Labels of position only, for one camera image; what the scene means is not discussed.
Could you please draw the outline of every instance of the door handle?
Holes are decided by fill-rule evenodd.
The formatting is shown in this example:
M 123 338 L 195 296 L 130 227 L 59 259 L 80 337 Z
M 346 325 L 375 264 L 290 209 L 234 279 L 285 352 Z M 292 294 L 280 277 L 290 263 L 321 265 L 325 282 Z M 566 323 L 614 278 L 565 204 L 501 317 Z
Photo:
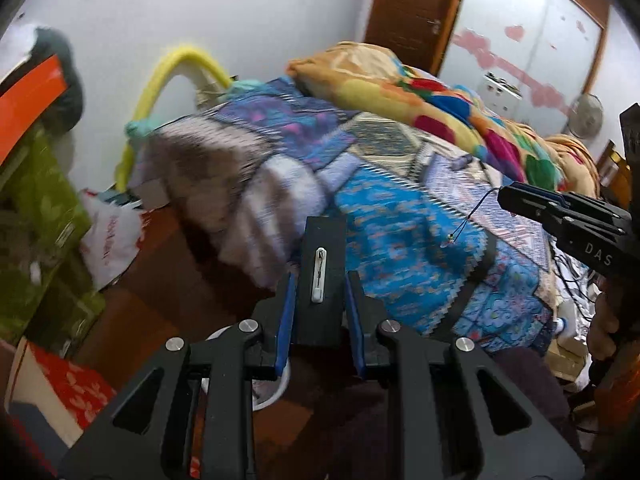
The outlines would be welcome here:
M 433 25 L 431 27 L 431 33 L 437 36 L 440 33 L 440 20 L 427 20 L 429 25 Z

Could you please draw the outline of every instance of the patterned bedsheet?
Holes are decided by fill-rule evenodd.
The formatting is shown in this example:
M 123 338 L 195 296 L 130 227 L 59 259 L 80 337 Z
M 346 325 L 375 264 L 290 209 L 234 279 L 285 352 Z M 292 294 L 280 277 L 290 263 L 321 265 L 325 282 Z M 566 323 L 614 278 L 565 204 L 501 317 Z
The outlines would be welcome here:
M 555 291 L 542 231 L 519 236 L 519 221 L 489 200 L 444 244 L 487 186 L 433 155 L 457 154 L 445 141 L 340 110 L 283 77 L 161 127 L 148 151 L 220 260 L 257 285 L 274 287 L 293 264 L 307 216 L 344 214 L 347 266 L 391 316 L 491 351 L 546 351 Z

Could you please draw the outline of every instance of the white plastic bag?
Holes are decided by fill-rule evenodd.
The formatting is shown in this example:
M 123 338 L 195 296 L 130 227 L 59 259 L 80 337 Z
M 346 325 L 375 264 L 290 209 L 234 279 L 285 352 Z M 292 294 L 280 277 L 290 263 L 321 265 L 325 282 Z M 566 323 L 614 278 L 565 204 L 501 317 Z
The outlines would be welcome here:
M 101 290 L 127 270 L 138 254 L 144 237 L 144 212 L 104 203 L 88 190 L 80 193 L 80 199 L 93 224 L 82 238 L 80 250 L 95 288 Z

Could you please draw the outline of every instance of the human hand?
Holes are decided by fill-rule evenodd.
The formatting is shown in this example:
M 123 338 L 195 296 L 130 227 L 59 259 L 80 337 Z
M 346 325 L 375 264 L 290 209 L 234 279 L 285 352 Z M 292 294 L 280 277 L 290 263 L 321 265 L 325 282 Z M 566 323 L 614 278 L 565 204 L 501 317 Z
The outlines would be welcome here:
M 594 359 L 604 361 L 616 352 L 616 344 L 610 334 L 618 331 L 620 322 L 607 301 L 607 290 L 611 295 L 612 287 L 607 282 L 600 282 L 599 285 L 602 292 L 596 298 L 596 314 L 587 334 L 587 347 Z
M 602 280 L 598 283 L 598 287 L 602 292 L 596 298 L 596 313 L 587 334 L 587 347 L 596 361 L 604 361 L 616 353 L 616 343 L 611 335 L 620 329 L 618 313 L 623 303 L 623 296 L 626 296 L 624 301 L 629 301 L 629 298 L 635 301 L 638 295 L 629 293 L 631 287 L 636 287 L 634 284 L 620 283 L 615 280 Z M 623 344 L 612 367 L 611 378 L 629 370 L 638 362 L 639 356 L 640 340 Z

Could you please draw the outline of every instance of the white safety pin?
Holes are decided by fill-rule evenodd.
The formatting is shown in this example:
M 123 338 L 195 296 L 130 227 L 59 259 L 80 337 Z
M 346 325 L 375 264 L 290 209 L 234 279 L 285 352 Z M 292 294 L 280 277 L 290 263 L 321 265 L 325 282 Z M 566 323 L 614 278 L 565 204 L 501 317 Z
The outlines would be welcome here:
M 324 272 L 326 269 L 326 249 L 318 247 L 316 251 L 316 263 L 311 286 L 311 302 L 322 303 L 324 301 Z

